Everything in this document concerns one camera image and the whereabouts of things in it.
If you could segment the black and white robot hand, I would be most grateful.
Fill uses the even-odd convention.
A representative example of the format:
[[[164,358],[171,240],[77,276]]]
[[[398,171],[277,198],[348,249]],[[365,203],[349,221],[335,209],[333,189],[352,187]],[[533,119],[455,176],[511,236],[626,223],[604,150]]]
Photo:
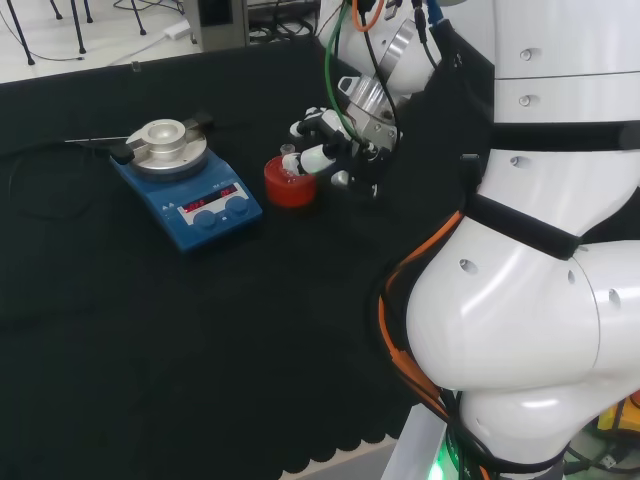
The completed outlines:
[[[311,107],[289,129],[306,147],[286,154],[281,165],[292,177],[312,177],[357,196],[376,199],[395,152],[370,140],[356,140],[332,109]]]

